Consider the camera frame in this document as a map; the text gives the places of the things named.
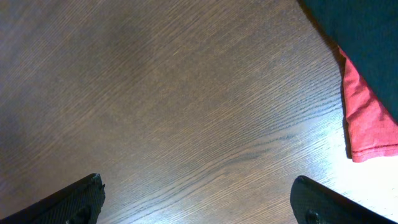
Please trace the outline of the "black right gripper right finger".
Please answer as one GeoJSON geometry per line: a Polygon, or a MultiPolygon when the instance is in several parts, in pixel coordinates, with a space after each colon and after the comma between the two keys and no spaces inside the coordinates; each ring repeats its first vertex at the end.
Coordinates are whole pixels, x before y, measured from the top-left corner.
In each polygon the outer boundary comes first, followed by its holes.
{"type": "Polygon", "coordinates": [[[290,205],[299,224],[396,224],[304,175],[293,182],[290,205]]]}

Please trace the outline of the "black garment at right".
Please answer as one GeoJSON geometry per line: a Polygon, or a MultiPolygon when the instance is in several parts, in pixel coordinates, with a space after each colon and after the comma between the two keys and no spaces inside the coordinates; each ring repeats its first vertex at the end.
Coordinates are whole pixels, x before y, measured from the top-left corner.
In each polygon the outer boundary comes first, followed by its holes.
{"type": "Polygon", "coordinates": [[[397,0],[303,0],[397,119],[397,0]]]}

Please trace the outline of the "red garment at right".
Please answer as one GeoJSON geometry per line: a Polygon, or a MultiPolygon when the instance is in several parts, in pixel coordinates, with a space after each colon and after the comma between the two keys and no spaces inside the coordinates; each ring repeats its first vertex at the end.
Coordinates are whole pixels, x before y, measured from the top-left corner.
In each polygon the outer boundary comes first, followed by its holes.
{"type": "Polygon", "coordinates": [[[397,123],[377,99],[352,61],[345,58],[343,97],[353,162],[397,155],[397,123]]]}

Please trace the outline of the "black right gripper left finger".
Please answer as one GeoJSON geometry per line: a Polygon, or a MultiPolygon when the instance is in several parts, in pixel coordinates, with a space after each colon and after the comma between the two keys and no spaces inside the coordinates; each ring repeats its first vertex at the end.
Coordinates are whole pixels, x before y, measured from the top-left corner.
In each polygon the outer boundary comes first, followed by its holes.
{"type": "Polygon", "coordinates": [[[101,176],[92,173],[3,218],[1,224],[96,224],[104,201],[105,192],[101,176]]]}

